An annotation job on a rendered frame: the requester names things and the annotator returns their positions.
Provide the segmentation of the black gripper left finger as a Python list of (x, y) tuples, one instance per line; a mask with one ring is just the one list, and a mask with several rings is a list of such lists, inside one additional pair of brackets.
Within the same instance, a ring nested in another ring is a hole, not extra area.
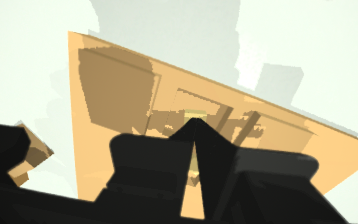
[(122, 133), (113, 137), (109, 149), (114, 171), (117, 166), (175, 173), (175, 199), (181, 212), (193, 153), (197, 119), (191, 118), (168, 138)]

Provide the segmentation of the pale yellow block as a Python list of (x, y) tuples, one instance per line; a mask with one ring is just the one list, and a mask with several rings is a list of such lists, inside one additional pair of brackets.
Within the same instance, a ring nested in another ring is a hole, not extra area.
[(184, 124), (187, 123), (192, 117), (201, 118), (206, 122), (207, 113), (204, 110), (185, 109)]
[(192, 154), (189, 172), (192, 172), (195, 175), (197, 175), (199, 173), (198, 164), (197, 164), (197, 156), (195, 154)]

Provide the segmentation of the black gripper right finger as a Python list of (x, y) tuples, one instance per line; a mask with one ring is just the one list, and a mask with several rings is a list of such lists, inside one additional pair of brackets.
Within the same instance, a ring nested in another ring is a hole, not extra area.
[(204, 219), (220, 221), (241, 171), (300, 175), (311, 181), (319, 170), (319, 162), (309, 154), (238, 147), (201, 118), (196, 119), (195, 147)]

